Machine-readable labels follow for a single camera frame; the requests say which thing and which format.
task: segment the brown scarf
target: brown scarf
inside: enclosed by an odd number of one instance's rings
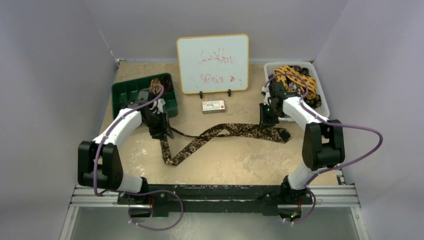
[[[267,140],[277,143],[286,143],[292,136],[285,128],[265,128],[259,129],[258,124],[245,123],[221,123],[204,131],[199,136],[184,134],[177,129],[171,127],[171,130],[185,137],[194,138],[186,147],[184,147],[176,156],[171,157],[168,138],[160,140],[162,148],[162,157],[166,165],[178,166],[191,154],[200,149],[203,145],[209,142],[214,137],[245,137],[253,139]],[[219,134],[222,130],[227,130],[229,133]]]

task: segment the whiteboard eraser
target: whiteboard eraser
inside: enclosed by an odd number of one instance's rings
[[[201,107],[203,114],[225,113],[225,104],[223,100],[203,101]]]

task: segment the green plastic tray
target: green plastic tray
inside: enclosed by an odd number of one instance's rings
[[[117,82],[112,86],[112,111],[113,119],[115,119],[122,106],[130,101],[133,101],[139,95],[139,91],[147,89],[150,87],[150,82],[152,79],[159,78],[163,76],[169,76],[172,81],[172,76],[169,73],[161,73],[152,76],[146,76],[134,80]],[[172,91],[163,94],[163,99],[165,100],[165,106],[163,110],[167,113],[168,118],[173,118],[178,115],[177,108],[177,98],[175,96],[174,83],[172,83]]]

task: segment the tabletop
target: tabletop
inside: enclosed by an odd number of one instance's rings
[[[185,95],[181,91],[178,63],[121,62],[116,83],[150,75],[170,73],[178,104],[178,115],[170,118],[170,126],[188,135],[199,135],[222,123],[259,123],[259,103],[264,100],[261,88],[265,83],[264,65],[249,65],[249,86],[244,91]],[[202,113],[203,101],[224,100],[226,112]],[[101,131],[113,121],[112,100],[109,99]],[[213,138],[178,166],[165,165],[159,140],[152,139],[142,125],[119,150],[125,173],[143,176],[151,184],[216,184],[216,185],[279,185],[302,161],[304,131],[294,122],[280,123],[292,138],[287,143],[246,137]],[[174,133],[168,138],[171,156],[191,142],[192,138]],[[334,172],[320,175],[312,185],[337,185]]]

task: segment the white container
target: white container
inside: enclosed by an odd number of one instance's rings
[[[320,115],[328,118],[330,116],[329,106],[327,104],[326,96],[324,95],[323,88],[321,87],[320,80],[318,79],[317,71],[315,71],[314,65],[308,61],[281,61],[281,62],[268,62],[263,67],[265,71],[265,81],[268,81],[268,76],[274,74],[274,71],[285,65],[297,65],[302,68],[309,69],[309,75],[316,80],[316,94],[321,96],[321,106],[316,108],[315,111]],[[291,117],[279,117],[280,121],[293,122]]]

